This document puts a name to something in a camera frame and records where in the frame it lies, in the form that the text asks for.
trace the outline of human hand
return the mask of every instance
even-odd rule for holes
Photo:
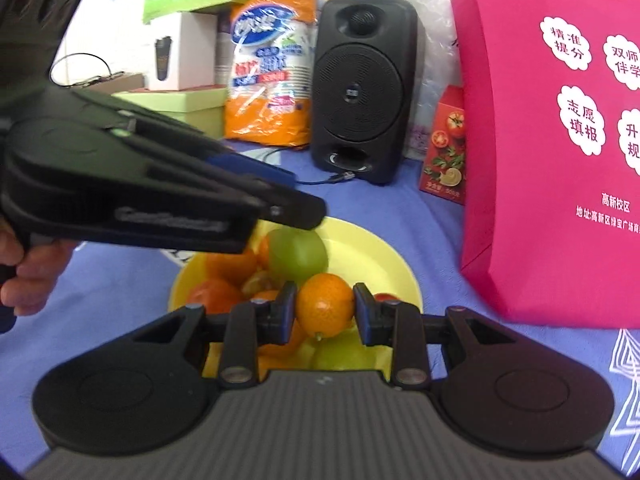
[[[0,300],[16,316],[32,316],[47,304],[60,274],[71,260],[76,242],[56,240],[27,253],[6,225],[0,226],[0,264],[17,266],[15,278],[2,284]]]

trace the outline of speaker logo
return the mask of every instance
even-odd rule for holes
[[[268,43],[289,30],[286,22],[295,15],[293,9],[283,5],[249,7],[234,21],[231,41],[243,46]]]
[[[347,86],[347,89],[344,91],[344,100],[348,103],[355,104],[360,99],[360,93],[362,89],[360,85],[357,83],[352,83]]]

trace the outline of red carton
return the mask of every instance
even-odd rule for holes
[[[433,119],[420,190],[465,203],[465,109],[462,88],[448,86]]]

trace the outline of green fruit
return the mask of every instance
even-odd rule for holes
[[[326,272],[329,256],[315,231],[282,227],[269,233],[269,273],[278,286],[301,286],[315,274]]]
[[[374,370],[376,351],[364,346],[357,329],[348,329],[318,343],[312,370]]]

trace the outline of orange plastic package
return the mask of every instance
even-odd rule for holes
[[[227,139],[308,144],[315,19],[316,0],[249,0],[232,14]]]

